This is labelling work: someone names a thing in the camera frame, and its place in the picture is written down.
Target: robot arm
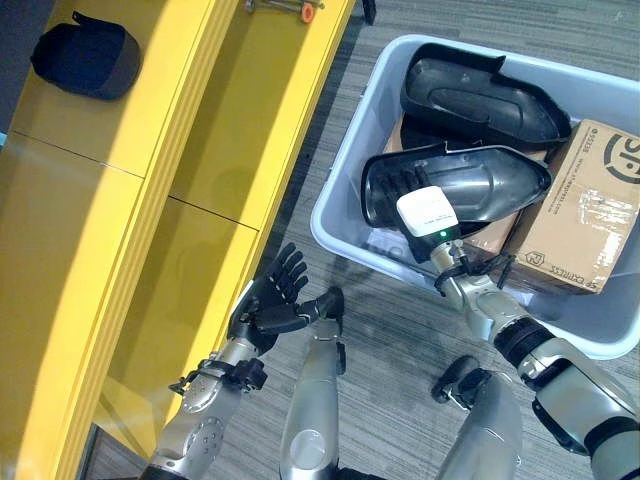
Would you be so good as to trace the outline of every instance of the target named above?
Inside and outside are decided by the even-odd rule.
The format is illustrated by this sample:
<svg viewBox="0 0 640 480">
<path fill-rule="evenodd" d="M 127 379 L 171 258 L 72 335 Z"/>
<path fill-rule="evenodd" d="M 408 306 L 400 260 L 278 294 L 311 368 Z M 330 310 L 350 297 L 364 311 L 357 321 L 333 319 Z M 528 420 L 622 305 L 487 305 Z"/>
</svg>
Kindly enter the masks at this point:
<svg viewBox="0 0 640 480">
<path fill-rule="evenodd" d="M 315 322 L 342 308 L 342 292 L 330 289 L 296 304 L 307 283 L 306 265 L 287 245 L 265 274 L 254 279 L 231 315 L 227 342 L 218 353 L 169 388 L 182 395 L 175 417 L 165 426 L 141 480 L 199 480 L 222 446 L 225 427 L 244 392 L 262 388 L 267 375 L 257 357 L 278 335 Z"/>
<path fill-rule="evenodd" d="M 566 340 L 531 318 L 486 275 L 460 274 L 462 242 L 438 245 L 431 261 L 441 291 L 471 331 L 487 340 L 536 392 L 533 410 L 564 448 L 591 457 L 596 480 L 640 476 L 640 426 L 633 398 Z"/>
</svg>

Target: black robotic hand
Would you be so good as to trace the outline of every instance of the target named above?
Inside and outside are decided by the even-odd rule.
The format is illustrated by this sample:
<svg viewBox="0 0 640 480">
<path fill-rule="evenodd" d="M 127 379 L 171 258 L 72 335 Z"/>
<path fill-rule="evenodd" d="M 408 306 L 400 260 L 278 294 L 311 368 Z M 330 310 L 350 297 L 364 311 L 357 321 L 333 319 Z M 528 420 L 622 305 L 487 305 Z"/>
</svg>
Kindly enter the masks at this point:
<svg viewBox="0 0 640 480">
<path fill-rule="evenodd" d="M 293 243 L 256 277 L 231 314 L 227 338 L 246 338 L 258 354 L 269 351 L 280 333 L 304 328 L 320 317 L 339 318 L 344 299 L 332 287 L 315 300 L 298 305 L 298 293 L 308 279 L 302 275 L 307 265 Z"/>
</svg>

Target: plastic storage bin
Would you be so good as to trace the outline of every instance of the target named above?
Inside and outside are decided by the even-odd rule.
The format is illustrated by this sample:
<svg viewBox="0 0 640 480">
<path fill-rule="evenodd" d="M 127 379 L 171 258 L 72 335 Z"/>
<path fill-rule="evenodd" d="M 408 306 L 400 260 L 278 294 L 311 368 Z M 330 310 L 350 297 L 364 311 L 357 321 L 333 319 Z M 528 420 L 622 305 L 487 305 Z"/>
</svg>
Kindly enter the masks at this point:
<svg viewBox="0 0 640 480">
<path fill-rule="evenodd" d="M 362 168 L 369 157 L 382 151 L 402 115 L 400 87 L 407 65 L 414 51 L 427 42 L 483 55 L 506 55 L 502 72 L 544 88 L 572 121 L 591 118 L 636 135 L 640 129 L 640 84 L 426 35 L 399 37 L 384 49 L 316 202 L 311 231 L 327 250 L 439 295 L 433 287 L 435 275 L 430 264 L 417 265 L 398 232 L 369 227 L 359 199 Z M 554 334 L 568 339 L 591 358 L 622 356 L 640 340 L 639 230 L 636 224 L 600 295 L 510 293 Z"/>
</svg>

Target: yellow cabinet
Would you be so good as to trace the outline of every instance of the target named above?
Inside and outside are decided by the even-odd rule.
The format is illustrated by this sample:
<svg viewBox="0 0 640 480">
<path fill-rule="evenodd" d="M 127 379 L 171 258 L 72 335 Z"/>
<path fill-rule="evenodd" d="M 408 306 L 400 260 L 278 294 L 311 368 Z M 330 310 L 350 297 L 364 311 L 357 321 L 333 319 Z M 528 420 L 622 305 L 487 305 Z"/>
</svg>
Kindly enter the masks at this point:
<svg viewBox="0 0 640 480">
<path fill-rule="evenodd" d="M 17 134 L 0 162 L 0 477 L 49 478 L 142 181 Z"/>
<path fill-rule="evenodd" d="M 120 23 L 143 60 L 112 102 L 30 72 L 0 153 L 0 477 L 72 478 L 92 419 L 150 453 L 166 385 L 254 273 L 353 2 L 304 25 L 242 1 L 58 0 L 49 26 Z"/>
<path fill-rule="evenodd" d="M 167 385 L 224 334 L 255 238 L 255 230 L 167 200 L 95 415 L 138 454 L 151 454 L 178 399 Z"/>
<path fill-rule="evenodd" d="M 174 197 L 268 234 L 353 0 L 324 5 L 310 25 L 277 10 L 236 11 Z"/>
</svg>

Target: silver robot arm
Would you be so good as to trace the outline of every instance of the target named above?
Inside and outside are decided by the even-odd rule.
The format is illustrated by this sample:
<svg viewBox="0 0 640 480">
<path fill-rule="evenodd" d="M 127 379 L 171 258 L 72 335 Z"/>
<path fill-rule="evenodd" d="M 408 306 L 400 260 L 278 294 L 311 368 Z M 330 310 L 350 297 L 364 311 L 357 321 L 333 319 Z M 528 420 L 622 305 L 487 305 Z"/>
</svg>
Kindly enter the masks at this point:
<svg viewBox="0 0 640 480">
<path fill-rule="evenodd" d="M 242 394 L 262 388 L 267 375 L 257 357 L 278 335 L 341 314 L 342 292 L 331 288 L 315 300 L 296 304 L 306 265 L 289 244 L 266 272 L 253 280 L 234 309 L 227 342 L 198 368 L 169 388 L 182 395 L 140 480 L 199 480 L 216 459 L 224 430 Z"/>
<path fill-rule="evenodd" d="M 596 480 L 640 477 L 633 398 L 581 351 L 531 318 L 487 275 L 459 274 L 464 255 L 460 240 L 431 252 L 433 265 L 444 274 L 441 292 L 471 331 L 495 346 L 536 392 L 538 419 L 564 448 L 591 457 Z"/>
<path fill-rule="evenodd" d="M 344 373 L 340 325 L 317 323 L 296 382 L 280 448 L 282 480 L 333 480 L 338 468 L 337 375 Z"/>
</svg>

